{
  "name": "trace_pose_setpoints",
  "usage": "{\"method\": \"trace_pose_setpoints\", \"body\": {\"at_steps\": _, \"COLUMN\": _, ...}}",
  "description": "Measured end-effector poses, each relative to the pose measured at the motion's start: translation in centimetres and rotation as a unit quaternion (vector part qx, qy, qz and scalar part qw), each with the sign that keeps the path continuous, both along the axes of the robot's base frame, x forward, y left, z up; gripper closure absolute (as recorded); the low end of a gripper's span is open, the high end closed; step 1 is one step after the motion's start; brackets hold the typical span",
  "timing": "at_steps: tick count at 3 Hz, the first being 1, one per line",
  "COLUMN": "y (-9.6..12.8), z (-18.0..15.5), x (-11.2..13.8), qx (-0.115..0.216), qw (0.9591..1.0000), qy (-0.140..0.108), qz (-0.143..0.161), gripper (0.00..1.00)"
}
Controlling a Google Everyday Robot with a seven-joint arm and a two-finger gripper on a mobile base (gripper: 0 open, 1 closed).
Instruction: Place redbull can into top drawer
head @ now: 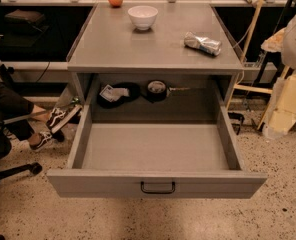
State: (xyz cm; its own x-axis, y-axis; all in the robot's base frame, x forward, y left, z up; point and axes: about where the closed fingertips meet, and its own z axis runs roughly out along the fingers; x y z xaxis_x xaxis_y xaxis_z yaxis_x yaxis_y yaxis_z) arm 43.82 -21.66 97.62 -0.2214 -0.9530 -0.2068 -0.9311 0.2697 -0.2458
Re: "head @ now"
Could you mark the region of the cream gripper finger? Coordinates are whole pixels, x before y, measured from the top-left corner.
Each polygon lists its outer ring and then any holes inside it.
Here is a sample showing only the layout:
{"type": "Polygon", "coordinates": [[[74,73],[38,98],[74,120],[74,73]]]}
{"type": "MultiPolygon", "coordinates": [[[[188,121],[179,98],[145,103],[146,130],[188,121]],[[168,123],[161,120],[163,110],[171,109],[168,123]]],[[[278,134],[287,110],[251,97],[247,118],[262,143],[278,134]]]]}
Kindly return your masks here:
{"type": "Polygon", "coordinates": [[[274,85],[271,104],[264,117],[263,135],[268,139],[285,136],[296,123],[296,71],[274,85]]]}

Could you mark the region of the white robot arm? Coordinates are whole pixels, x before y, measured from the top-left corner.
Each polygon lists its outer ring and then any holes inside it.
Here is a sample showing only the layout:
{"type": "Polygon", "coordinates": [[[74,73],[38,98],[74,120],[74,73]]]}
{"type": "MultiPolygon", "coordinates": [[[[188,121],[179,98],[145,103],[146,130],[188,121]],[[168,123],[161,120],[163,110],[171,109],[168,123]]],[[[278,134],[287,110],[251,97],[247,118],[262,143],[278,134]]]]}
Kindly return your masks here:
{"type": "Polygon", "coordinates": [[[262,129],[268,139],[286,135],[296,123],[296,15],[278,41],[281,42],[282,63],[293,69],[293,73],[287,79],[279,77],[274,84],[262,129]]]}

